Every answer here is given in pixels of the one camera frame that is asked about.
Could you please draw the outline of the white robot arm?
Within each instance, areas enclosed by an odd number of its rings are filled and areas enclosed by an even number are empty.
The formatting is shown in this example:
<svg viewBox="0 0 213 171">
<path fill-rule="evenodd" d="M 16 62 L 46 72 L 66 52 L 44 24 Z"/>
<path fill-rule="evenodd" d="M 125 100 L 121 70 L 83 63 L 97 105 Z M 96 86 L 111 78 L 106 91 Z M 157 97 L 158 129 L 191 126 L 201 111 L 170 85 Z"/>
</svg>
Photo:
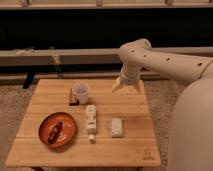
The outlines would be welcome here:
<svg viewBox="0 0 213 171">
<path fill-rule="evenodd" d="M 213 171 L 213 58 L 157 52 L 147 39 L 123 44 L 118 55 L 113 91 L 138 88 L 142 68 L 186 85 L 173 110 L 167 171 Z"/>
</svg>

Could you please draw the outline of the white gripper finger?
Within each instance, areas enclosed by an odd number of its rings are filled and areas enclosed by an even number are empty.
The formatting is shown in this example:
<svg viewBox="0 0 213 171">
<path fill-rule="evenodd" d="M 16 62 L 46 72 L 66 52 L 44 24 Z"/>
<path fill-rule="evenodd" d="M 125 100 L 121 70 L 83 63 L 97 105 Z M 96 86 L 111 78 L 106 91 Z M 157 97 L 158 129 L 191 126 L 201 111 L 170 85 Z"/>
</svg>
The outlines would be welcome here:
<svg viewBox="0 0 213 171">
<path fill-rule="evenodd" d="M 139 84 L 135 84 L 135 85 L 134 85 L 134 88 L 135 88 L 135 90 L 136 90 L 138 93 L 141 92 L 141 89 L 140 89 Z"/>
<path fill-rule="evenodd" d="M 120 87 L 120 84 L 119 83 L 115 83 L 113 84 L 113 87 L 112 87 L 112 93 L 116 92 Z"/>
</svg>

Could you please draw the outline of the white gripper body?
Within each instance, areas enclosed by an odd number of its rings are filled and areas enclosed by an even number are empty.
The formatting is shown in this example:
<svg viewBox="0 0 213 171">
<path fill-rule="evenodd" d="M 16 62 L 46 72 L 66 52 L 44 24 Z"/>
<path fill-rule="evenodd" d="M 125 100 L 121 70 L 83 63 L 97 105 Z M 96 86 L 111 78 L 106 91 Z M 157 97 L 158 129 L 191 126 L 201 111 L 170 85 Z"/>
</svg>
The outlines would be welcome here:
<svg viewBox="0 0 213 171">
<path fill-rule="evenodd" d="M 119 84 L 136 86 L 140 81 L 140 67 L 123 66 L 119 75 Z"/>
</svg>

